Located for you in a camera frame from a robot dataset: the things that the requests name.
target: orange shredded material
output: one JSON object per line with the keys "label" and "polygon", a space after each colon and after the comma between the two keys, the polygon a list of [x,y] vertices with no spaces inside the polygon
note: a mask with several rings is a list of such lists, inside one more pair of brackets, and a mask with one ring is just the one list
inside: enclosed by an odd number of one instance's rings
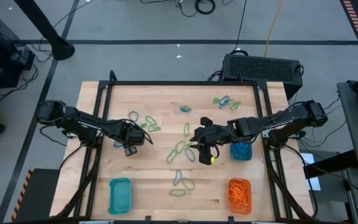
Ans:
{"label": "orange shredded material", "polygon": [[234,208],[247,208],[247,185],[244,182],[233,180],[229,186],[229,203]]}

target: orange object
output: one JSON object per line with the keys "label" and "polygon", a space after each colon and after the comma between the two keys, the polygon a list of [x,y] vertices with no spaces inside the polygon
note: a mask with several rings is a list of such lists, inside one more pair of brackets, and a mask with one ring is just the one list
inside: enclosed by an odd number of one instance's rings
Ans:
{"label": "orange object", "polygon": [[252,210],[251,183],[249,180],[233,178],[227,188],[227,206],[230,212],[249,215]]}

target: green rubber band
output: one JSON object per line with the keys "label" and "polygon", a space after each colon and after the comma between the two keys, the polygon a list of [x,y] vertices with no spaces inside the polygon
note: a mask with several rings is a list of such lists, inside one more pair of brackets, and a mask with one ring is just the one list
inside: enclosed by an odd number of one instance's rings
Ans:
{"label": "green rubber band", "polygon": [[238,107],[240,106],[240,104],[241,104],[240,101],[234,103],[233,105],[230,106],[230,110],[236,110],[236,109],[238,109]]}
{"label": "green rubber band", "polygon": [[149,130],[149,132],[160,131],[161,127],[155,127],[155,126],[150,125],[147,130]]}
{"label": "green rubber band", "polygon": [[[185,180],[188,180],[191,184],[193,184],[193,188],[187,187],[187,185],[185,184]],[[181,179],[181,182],[183,183],[183,185],[186,187],[187,190],[194,190],[196,188],[194,181],[190,180],[189,178],[184,177]]]}
{"label": "green rubber band", "polygon": [[[178,146],[179,146],[180,144],[183,144],[183,146],[182,146],[181,149],[179,150]],[[184,141],[180,141],[180,142],[178,142],[178,143],[176,144],[174,150],[179,154],[179,153],[181,153],[181,152],[185,149],[185,146],[186,146],[186,143],[185,143]]]}
{"label": "green rubber band", "polygon": [[169,195],[174,196],[174,197],[182,197],[185,194],[186,194],[185,189],[173,189],[173,190],[169,191]]}
{"label": "green rubber band", "polygon": [[184,131],[184,133],[185,133],[185,137],[189,136],[189,134],[190,134],[190,124],[189,124],[189,122],[187,122],[187,123],[185,124],[185,131]]}
{"label": "green rubber band", "polygon": [[157,122],[150,116],[146,116],[145,120],[151,125],[151,126],[156,126]]}
{"label": "green rubber band", "polygon": [[176,150],[172,150],[171,153],[168,155],[167,157],[167,163],[171,164],[173,159],[178,155],[178,153],[176,152]]}

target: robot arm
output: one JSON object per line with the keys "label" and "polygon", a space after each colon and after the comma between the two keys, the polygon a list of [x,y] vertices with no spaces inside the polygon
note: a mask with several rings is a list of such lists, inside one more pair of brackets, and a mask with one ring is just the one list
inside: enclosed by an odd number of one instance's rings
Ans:
{"label": "robot arm", "polygon": [[66,106],[62,101],[48,100],[41,104],[37,121],[48,126],[63,128],[63,133],[73,133],[81,142],[95,146],[98,133],[119,141],[127,156],[137,152],[135,146],[142,146],[144,139],[153,144],[147,134],[135,122],[129,119],[105,120]]}
{"label": "robot arm", "polygon": [[[265,130],[268,132],[270,146],[277,147],[285,144],[292,134],[295,134],[305,127],[320,127],[327,121],[327,116],[319,103],[307,101],[295,103],[284,111],[279,111],[263,118],[239,118],[227,122],[227,126],[213,124],[208,118],[201,118],[201,125],[195,129],[195,136],[190,141],[197,142],[197,145],[190,146],[199,151],[199,162],[206,165],[214,163],[219,157],[217,145],[227,143],[243,142],[252,144],[257,136]],[[218,155],[211,154],[211,147],[215,147]]]}

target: blue plastic container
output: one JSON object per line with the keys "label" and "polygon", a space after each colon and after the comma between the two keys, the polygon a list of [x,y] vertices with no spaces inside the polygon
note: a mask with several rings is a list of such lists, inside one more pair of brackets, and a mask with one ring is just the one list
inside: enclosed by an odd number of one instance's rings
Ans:
{"label": "blue plastic container", "polygon": [[128,178],[118,178],[110,181],[111,215],[127,214],[132,209],[132,184]]}
{"label": "blue plastic container", "polygon": [[242,142],[230,145],[230,158],[235,161],[249,161],[252,159],[252,145]]}

